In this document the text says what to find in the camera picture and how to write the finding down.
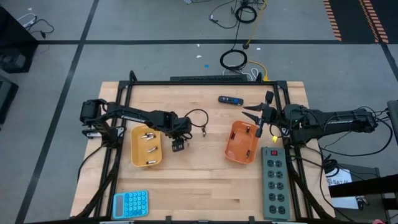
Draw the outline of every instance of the wooden tabletop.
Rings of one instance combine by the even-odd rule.
[[[104,82],[99,98],[115,101],[117,87],[118,82]],[[308,106],[302,82],[288,82],[288,87],[292,103]],[[172,152],[171,139],[163,134],[162,162],[148,168],[138,168],[131,164],[130,130],[142,124],[127,122],[116,193],[148,190],[149,214],[137,219],[164,220],[165,216],[171,215],[173,220],[248,220],[248,216],[263,220],[260,148],[282,147],[282,141],[272,143],[269,128],[264,127],[252,164],[242,165],[227,160],[224,151],[232,123],[238,120],[249,123],[252,121],[242,114],[241,106],[219,103],[218,96],[235,96],[243,98],[245,105],[258,105],[264,101],[267,90],[273,89],[271,86],[133,86],[131,107],[146,111],[174,111],[179,116],[192,109],[201,108],[207,111],[210,117],[206,126],[206,137],[202,136],[200,128],[193,127],[193,139],[183,151]],[[205,115],[199,111],[190,114],[189,117],[195,124],[205,122]],[[279,133],[277,128],[273,129],[273,133]],[[99,147],[100,141],[100,138],[88,140],[85,156]],[[308,146],[318,149],[316,140],[309,142]],[[82,168],[71,216],[82,211],[97,191],[105,151],[103,149],[95,154]],[[305,148],[301,152],[303,158],[321,163],[318,153]],[[320,205],[330,215],[335,216],[333,209],[320,193],[321,169],[307,162],[303,164],[309,190]],[[325,174],[321,182],[325,197],[330,201]],[[305,217],[302,193],[298,187],[297,189],[302,216]],[[103,215],[108,197],[106,192],[101,211]],[[290,217],[294,220],[291,200]]]

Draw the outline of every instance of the black metal frame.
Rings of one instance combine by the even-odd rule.
[[[130,79],[128,81],[120,81],[118,85],[118,93],[116,95],[116,102],[120,103],[121,102],[121,97],[122,93],[125,88],[127,88],[127,94],[126,94],[126,100],[125,100],[125,105],[129,105],[130,99],[131,99],[131,94],[132,94],[132,88],[135,85],[262,85],[262,86],[272,86],[274,95],[275,95],[275,103],[277,107],[278,113],[282,111],[282,104],[281,104],[281,99],[279,95],[279,89],[283,91],[284,94],[284,100],[285,104],[290,104],[290,97],[289,97],[289,91],[287,88],[287,82],[286,81],[274,81],[274,82],[263,82],[262,80],[258,82],[224,82],[224,81],[219,81],[219,82],[203,82],[203,81],[182,81],[182,82],[169,82],[169,81],[154,81],[154,82],[148,82],[148,81],[137,81],[137,78],[135,74],[131,71],[130,72]],[[115,127],[117,123],[117,119],[113,119],[111,122],[111,126]],[[126,120],[122,120],[121,123],[122,127],[126,127]],[[116,184],[117,184],[117,179],[118,179],[118,172],[119,172],[119,162],[121,158],[121,151],[123,149],[123,139],[121,140],[122,144],[116,148],[116,161],[117,167],[116,167],[116,175],[114,176],[112,182],[111,182],[111,187],[109,190],[109,195],[114,195],[116,193]],[[287,143],[284,142],[285,150],[289,151],[290,148],[286,147]],[[103,165],[103,170],[101,173],[101,180],[100,180],[100,185],[104,183],[104,180],[108,174],[108,169],[109,169],[109,163],[110,163],[110,158],[111,158],[111,153],[112,153],[112,148],[107,148],[106,149],[106,154],[104,158],[104,165]],[[300,155],[300,150],[296,150],[297,155]],[[287,162],[291,163],[291,157],[286,157]],[[297,162],[297,169],[300,174],[300,179],[304,183],[305,186],[307,186],[307,182],[305,180],[305,172],[303,168],[303,163],[301,160],[296,160]],[[300,202],[299,198],[297,196],[297,189],[296,189],[296,183],[292,178],[290,178],[290,172],[289,172],[289,184],[290,184],[290,194],[292,197],[292,202],[293,202],[293,209],[296,217],[296,222],[307,222],[307,223],[351,223],[351,222],[343,222],[343,221],[338,221],[338,220],[320,220],[320,219],[314,219],[313,214],[312,214],[312,208],[308,202],[308,199],[305,198],[305,208],[307,212],[307,218],[303,218],[301,216],[301,211],[300,211]],[[100,223],[104,221],[111,221],[111,212],[112,212],[112,202],[113,202],[113,197],[109,197],[108,199],[108,206],[106,208],[106,216],[101,217],[101,204],[102,204],[102,197],[99,199],[98,203],[96,204],[95,211],[94,211],[94,217],[92,218],[71,218],[68,220],[55,220],[51,222],[38,222],[38,223],[43,223],[43,224],[62,224],[62,223]],[[248,217],[248,221],[250,224],[252,223],[272,223],[272,222],[265,222],[265,221],[254,221],[254,217]],[[207,223],[214,223],[214,224],[224,224],[224,223],[232,223],[232,224],[243,224],[247,223],[245,221],[233,221],[233,222],[224,222],[224,221],[206,221]],[[150,221],[144,221],[144,220],[135,220],[134,223],[159,223],[159,224],[171,224],[171,217],[166,217],[165,220],[150,220]],[[195,221],[173,221],[172,223],[180,223],[180,224],[185,224],[185,223],[195,223]]]

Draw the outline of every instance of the yellow bowl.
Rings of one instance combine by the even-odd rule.
[[[154,133],[155,138],[147,140],[141,138],[146,133]],[[157,147],[151,153],[149,149]],[[147,126],[137,126],[131,130],[131,163],[136,167],[154,166],[162,160],[162,142],[160,140],[160,131],[155,131]],[[148,161],[156,161],[153,164],[147,164]]]

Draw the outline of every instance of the yellow cable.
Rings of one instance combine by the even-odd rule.
[[[267,7],[267,1],[268,1],[268,0],[264,0],[264,4],[262,5],[261,10],[260,10],[260,12],[259,12],[259,15],[257,16],[256,22],[254,23],[253,31],[251,32],[251,36],[250,36],[248,42],[246,43],[246,45],[249,45],[249,44],[250,44],[250,41],[251,41],[251,39],[253,38],[254,33],[256,32],[257,24],[259,23],[259,21],[260,21],[260,19],[261,19],[262,12],[263,12],[264,9]]]
[[[256,64],[256,65],[260,65],[262,67],[262,69],[264,69],[264,79],[263,79],[263,81],[269,81],[267,68],[263,64],[261,64],[259,62],[252,61],[252,60],[248,60],[248,62]]]

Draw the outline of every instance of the blue calculator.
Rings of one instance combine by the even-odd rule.
[[[135,218],[148,215],[148,191],[118,193],[113,196],[113,218]]]

